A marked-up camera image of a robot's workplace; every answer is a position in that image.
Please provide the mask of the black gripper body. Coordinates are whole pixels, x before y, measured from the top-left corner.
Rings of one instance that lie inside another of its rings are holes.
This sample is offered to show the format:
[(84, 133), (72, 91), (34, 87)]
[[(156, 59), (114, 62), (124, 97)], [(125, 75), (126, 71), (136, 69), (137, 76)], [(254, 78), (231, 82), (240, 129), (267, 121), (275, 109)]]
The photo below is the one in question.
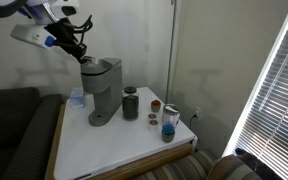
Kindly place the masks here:
[(55, 38), (55, 45), (76, 59), (83, 57), (87, 46), (83, 43), (83, 35), (87, 31), (87, 23), (73, 25), (68, 18), (59, 20), (44, 27)]

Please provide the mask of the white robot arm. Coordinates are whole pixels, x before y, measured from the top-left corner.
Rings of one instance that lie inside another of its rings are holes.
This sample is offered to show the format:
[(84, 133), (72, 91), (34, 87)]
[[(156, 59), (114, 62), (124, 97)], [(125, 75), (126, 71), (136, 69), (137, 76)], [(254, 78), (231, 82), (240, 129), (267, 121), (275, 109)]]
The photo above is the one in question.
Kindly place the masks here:
[(93, 26), (92, 16), (80, 26), (69, 20), (69, 16), (80, 12), (79, 0), (0, 0), (0, 18), (16, 12), (34, 24), (16, 25), (11, 31), (13, 38), (44, 49), (58, 46), (80, 64), (86, 62), (87, 46), (83, 40)]

